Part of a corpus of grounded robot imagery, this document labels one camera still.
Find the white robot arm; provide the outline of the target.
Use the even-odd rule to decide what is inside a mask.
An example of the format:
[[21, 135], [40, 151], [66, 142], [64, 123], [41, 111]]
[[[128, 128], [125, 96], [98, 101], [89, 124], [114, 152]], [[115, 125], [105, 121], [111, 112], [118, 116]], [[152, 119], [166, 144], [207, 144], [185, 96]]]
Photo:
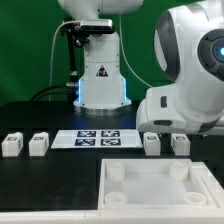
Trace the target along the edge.
[[[74, 108], [111, 114], [130, 104], [119, 71], [119, 36], [101, 14], [123, 14], [144, 0], [58, 0], [74, 20], [84, 47], [84, 75]], [[152, 87], [140, 103], [140, 132], [224, 135], [224, 0], [202, 0], [166, 10], [154, 31], [157, 61], [172, 81]]]

